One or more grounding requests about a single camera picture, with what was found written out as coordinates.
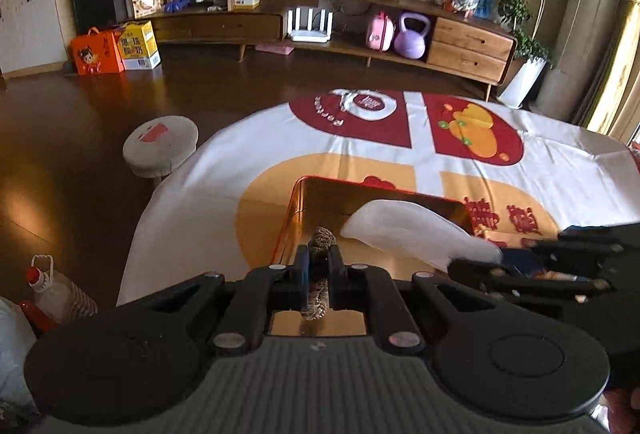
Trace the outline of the leopard scrunchie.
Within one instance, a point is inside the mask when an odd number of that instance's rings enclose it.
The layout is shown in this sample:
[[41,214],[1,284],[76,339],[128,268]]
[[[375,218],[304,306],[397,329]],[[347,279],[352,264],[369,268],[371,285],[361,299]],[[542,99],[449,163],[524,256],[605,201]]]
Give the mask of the leopard scrunchie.
[[300,312],[305,321],[320,321],[329,308],[328,254],[336,244],[334,234],[325,227],[317,227],[307,243],[308,292],[307,302]]

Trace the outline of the white face mask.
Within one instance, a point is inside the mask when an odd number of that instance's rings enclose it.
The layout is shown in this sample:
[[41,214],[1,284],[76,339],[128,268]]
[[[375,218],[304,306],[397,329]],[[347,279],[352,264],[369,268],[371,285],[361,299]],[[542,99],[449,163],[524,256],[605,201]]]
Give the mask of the white face mask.
[[418,259],[442,272],[454,260],[500,264],[503,257],[494,243],[410,201],[367,202],[346,221],[341,236],[388,254]]

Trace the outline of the red gift box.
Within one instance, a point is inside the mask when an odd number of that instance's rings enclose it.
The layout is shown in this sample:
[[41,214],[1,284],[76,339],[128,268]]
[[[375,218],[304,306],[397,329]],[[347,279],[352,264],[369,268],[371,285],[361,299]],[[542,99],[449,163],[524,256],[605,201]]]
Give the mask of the red gift box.
[[383,202],[405,202],[437,214],[458,236],[471,236],[469,213],[460,202],[409,193],[375,177],[361,184],[303,176],[286,193],[269,204],[273,243],[272,261],[291,264],[297,247],[311,239],[318,227],[333,233],[345,264],[382,267],[394,279],[408,280],[415,272],[437,272],[437,263],[412,257],[396,246],[378,247],[370,237],[382,234],[380,220],[373,215]]

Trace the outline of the printed white tablecloth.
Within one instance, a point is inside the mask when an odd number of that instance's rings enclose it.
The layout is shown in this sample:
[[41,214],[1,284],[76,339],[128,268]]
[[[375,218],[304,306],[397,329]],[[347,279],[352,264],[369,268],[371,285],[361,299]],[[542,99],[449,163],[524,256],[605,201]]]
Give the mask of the printed white tablecloth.
[[461,202],[474,233],[503,246],[639,217],[639,160],[615,139],[457,96],[335,89],[231,124],[160,183],[119,302],[270,262],[307,176]]

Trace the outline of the round white stool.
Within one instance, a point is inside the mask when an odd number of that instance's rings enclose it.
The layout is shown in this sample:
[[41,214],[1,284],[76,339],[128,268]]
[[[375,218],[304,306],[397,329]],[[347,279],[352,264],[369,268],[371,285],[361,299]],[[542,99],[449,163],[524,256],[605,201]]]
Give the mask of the round white stool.
[[173,173],[198,146],[198,126],[183,116],[163,116],[139,125],[122,145],[122,157],[143,179]]

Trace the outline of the plastic oil bottle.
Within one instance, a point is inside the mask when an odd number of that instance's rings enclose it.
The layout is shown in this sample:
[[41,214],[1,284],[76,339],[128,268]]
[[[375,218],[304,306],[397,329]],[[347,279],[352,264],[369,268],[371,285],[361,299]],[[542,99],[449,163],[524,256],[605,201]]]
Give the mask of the plastic oil bottle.
[[32,257],[26,281],[34,291],[35,306],[59,325],[98,313],[96,302],[55,267],[50,254]]

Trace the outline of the purple kettlebell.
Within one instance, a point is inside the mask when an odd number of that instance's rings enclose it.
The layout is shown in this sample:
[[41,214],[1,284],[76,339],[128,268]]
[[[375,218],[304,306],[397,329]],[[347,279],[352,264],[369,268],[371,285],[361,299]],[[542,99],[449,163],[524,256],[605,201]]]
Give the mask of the purple kettlebell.
[[[413,20],[421,23],[423,28],[416,31],[407,27]],[[431,30],[430,19],[422,14],[402,13],[398,20],[398,32],[394,40],[395,52],[408,60],[420,60],[426,50],[425,38]]]

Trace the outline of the white plastic bag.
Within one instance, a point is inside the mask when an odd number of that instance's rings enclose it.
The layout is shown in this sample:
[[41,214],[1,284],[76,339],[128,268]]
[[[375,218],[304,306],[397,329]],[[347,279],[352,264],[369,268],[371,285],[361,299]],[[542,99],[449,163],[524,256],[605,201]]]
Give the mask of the white plastic bag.
[[1,399],[27,411],[37,410],[24,377],[25,359],[35,342],[35,333],[22,310],[1,299]]

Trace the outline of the white wifi router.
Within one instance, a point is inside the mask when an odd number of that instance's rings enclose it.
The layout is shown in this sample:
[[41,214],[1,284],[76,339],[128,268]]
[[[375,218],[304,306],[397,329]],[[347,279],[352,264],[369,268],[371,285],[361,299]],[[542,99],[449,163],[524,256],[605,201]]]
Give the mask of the white wifi router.
[[286,14],[286,36],[293,42],[328,43],[332,30],[333,13],[326,9],[298,6]]

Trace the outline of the white standing air conditioner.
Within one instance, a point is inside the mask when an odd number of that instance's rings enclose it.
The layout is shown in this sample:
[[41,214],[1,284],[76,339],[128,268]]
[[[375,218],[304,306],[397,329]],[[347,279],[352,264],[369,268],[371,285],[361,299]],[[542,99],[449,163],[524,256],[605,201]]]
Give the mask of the white standing air conditioner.
[[544,75],[533,111],[570,121],[603,61],[618,20],[620,0],[568,0],[553,67]]

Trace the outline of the wooden tv cabinet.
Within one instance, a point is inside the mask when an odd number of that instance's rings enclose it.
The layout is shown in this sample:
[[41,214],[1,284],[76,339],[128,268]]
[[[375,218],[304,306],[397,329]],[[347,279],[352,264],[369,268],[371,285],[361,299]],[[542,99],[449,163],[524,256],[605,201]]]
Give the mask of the wooden tv cabinet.
[[[378,15],[396,32],[425,31],[422,55],[369,48],[368,26]],[[515,38],[495,23],[416,0],[258,0],[237,11],[197,3],[150,20],[159,43],[291,46],[431,69],[489,87],[503,83],[516,49]]]

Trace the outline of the yellow carton box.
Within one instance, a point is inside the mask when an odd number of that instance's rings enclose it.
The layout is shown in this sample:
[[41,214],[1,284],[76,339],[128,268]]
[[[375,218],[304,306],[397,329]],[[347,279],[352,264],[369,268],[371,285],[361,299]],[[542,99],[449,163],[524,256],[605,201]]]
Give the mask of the yellow carton box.
[[160,51],[151,22],[122,26],[117,44],[126,70],[153,70],[160,64]]

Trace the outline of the orange gift bag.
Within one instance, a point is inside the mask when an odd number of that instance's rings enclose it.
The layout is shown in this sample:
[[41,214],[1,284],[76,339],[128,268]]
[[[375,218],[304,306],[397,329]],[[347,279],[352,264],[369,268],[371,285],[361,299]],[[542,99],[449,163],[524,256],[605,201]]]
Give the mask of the orange gift bag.
[[99,30],[91,27],[85,35],[70,41],[72,54],[79,76],[121,74],[125,70],[118,40],[122,30],[113,28]]

